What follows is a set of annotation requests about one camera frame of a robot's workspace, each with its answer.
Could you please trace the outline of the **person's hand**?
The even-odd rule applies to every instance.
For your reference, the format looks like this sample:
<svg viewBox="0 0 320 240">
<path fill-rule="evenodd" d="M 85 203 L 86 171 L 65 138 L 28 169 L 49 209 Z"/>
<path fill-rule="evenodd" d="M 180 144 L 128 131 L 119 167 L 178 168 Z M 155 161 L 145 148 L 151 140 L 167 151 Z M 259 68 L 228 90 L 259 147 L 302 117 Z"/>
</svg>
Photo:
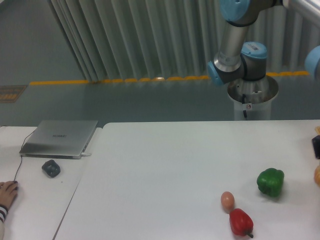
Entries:
<svg viewBox="0 0 320 240">
<path fill-rule="evenodd" d="M 7 210 L 10 209 L 17 194 L 19 183 L 17 181 L 7 181 L 0 183 L 0 205 Z"/>
</svg>

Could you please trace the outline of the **striped sleeve forearm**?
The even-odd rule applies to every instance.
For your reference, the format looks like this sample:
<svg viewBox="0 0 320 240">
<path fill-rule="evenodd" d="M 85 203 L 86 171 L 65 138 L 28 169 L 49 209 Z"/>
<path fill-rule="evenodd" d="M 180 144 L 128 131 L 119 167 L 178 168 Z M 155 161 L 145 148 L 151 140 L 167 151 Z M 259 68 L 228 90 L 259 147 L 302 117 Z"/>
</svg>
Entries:
<svg viewBox="0 0 320 240">
<path fill-rule="evenodd" d="M 8 214 L 8 209 L 4 205 L 0 205 L 0 240 L 3 240 L 5 233 L 5 220 Z"/>
</svg>

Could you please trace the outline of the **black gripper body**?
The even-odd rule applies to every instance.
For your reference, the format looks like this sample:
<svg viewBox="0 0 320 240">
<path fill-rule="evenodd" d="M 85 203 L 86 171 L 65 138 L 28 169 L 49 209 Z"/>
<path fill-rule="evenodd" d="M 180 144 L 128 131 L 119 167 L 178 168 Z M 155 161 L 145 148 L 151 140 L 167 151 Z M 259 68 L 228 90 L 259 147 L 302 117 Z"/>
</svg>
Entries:
<svg viewBox="0 0 320 240">
<path fill-rule="evenodd" d="M 315 136 L 311 140 L 313 151 L 316 159 L 320 159 L 320 135 Z"/>
</svg>

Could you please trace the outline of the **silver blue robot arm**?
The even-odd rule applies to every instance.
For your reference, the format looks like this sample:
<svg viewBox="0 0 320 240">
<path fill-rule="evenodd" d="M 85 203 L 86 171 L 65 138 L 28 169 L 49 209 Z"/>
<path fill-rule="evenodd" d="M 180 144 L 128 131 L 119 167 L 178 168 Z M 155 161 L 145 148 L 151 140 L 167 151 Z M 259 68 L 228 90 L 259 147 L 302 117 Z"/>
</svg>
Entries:
<svg viewBox="0 0 320 240">
<path fill-rule="evenodd" d="M 217 86 L 227 85 L 236 121 L 266 121 L 271 118 L 272 101 L 278 83 L 266 74 L 267 48 L 245 41 L 249 27 L 261 11 L 274 6 L 295 10 L 316 26 L 320 25 L 318 0 L 222 0 L 220 12 L 226 20 L 222 43 L 207 64 L 210 79 Z"/>
</svg>

